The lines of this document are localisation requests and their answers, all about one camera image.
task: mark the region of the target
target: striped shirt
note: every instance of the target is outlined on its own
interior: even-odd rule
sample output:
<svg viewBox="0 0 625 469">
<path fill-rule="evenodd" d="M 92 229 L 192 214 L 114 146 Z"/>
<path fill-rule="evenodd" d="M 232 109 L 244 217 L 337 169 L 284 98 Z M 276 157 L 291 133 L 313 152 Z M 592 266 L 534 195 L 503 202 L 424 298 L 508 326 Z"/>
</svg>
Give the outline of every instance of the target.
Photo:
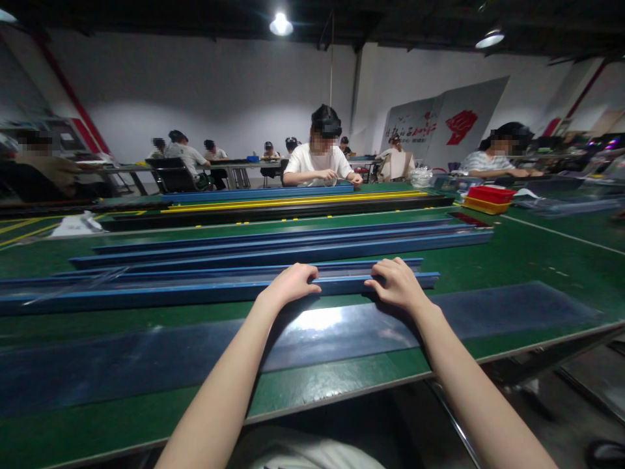
<svg viewBox="0 0 625 469">
<path fill-rule="evenodd" d="M 475 151 L 467 156 L 462 165 L 461 171 L 468 173 L 469 171 L 500 171 L 502 169 L 513 169 L 508 158 L 502 155 L 495 155 L 490 158 L 486 152 Z"/>
</svg>

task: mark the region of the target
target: forearm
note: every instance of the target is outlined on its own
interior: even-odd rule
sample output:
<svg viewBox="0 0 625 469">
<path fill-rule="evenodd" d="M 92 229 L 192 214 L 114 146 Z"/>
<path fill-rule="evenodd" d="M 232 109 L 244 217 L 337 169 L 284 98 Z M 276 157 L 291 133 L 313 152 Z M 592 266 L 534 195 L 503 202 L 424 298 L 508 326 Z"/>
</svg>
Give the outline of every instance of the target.
<svg viewBox="0 0 625 469">
<path fill-rule="evenodd" d="M 158 469 L 226 467 L 243 426 L 271 325 L 280 310 L 271 298 L 263 302 L 260 298 L 180 420 Z"/>
<path fill-rule="evenodd" d="M 463 346 L 438 306 L 412 311 L 432 369 L 472 443 L 491 468 L 556 468 L 555 463 Z"/>
<path fill-rule="evenodd" d="M 303 182 L 319 179 L 317 171 L 308 171 L 306 173 L 285 173 L 283 180 L 285 186 L 297 186 Z"/>
</svg>

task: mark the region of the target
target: yellow rail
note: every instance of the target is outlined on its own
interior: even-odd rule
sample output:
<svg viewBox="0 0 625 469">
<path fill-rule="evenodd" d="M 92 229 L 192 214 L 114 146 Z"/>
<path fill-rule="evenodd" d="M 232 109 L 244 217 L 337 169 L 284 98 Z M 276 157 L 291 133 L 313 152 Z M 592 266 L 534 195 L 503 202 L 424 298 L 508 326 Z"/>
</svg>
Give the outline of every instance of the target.
<svg viewBox="0 0 625 469">
<path fill-rule="evenodd" d="M 235 210 L 237 208 L 260 208 L 290 205 L 310 205 L 334 202 L 366 202 L 371 200 L 405 199 L 407 197 L 424 197 L 429 195 L 422 191 L 372 192 L 362 194 L 332 195 L 329 197 L 300 197 L 297 199 L 274 199 L 242 202 L 222 202 L 200 205 L 176 205 L 162 210 L 161 213 L 199 212 L 205 210 Z"/>
</svg>

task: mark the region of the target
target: hand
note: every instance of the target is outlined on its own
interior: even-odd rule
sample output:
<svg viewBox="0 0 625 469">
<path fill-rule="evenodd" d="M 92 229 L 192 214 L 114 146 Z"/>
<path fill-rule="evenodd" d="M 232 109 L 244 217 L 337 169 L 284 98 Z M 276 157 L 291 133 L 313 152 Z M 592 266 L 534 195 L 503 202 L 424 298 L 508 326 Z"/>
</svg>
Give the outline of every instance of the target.
<svg viewBox="0 0 625 469">
<path fill-rule="evenodd" d="M 358 173 L 353 173 L 354 177 L 350 179 L 350 182 L 354 185 L 355 188 L 359 188 L 363 183 L 363 177 Z"/>
<path fill-rule="evenodd" d="M 529 173 L 524 169 L 513 168 L 508 170 L 508 174 L 514 177 L 528 177 Z"/>
<path fill-rule="evenodd" d="M 324 169 L 323 171 L 317 171 L 317 178 L 323 180 L 333 180 L 337 178 L 337 174 L 333 169 Z"/>
<path fill-rule="evenodd" d="M 385 303 L 398 306 L 411 314 L 438 308 L 425 296 L 415 273 L 399 257 L 395 257 L 392 261 L 384 259 L 378 262 L 373 266 L 371 275 L 381 276 L 386 280 L 384 287 L 377 280 L 365 280 L 365 285 L 373 288 L 380 300 Z"/>
<path fill-rule="evenodd" d="M 267 301 L 277 302 L 282 308 L 287 303 L 310 293 L 321 293 L 319 285 L 308 283 L 308 280 L 316 278 L 319 278 L 317 267 L 297 263 L 283 270 L 260 295 Z"/>
</svg>

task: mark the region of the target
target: poster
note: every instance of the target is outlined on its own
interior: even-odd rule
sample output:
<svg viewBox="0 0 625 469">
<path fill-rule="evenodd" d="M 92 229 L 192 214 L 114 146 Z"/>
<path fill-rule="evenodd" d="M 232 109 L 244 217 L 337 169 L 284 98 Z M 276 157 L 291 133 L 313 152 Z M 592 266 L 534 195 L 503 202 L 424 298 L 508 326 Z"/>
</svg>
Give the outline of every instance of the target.
<svg viewBox="0 0 625 469">
<path fill-rule="evenodd" d="M 392 107 L 380 151 L 397 133 L 404 150 L 428 167 L 461 162 L 479 146 L 507 83 L 508 77 L 497 78 Z"/>
</svg>

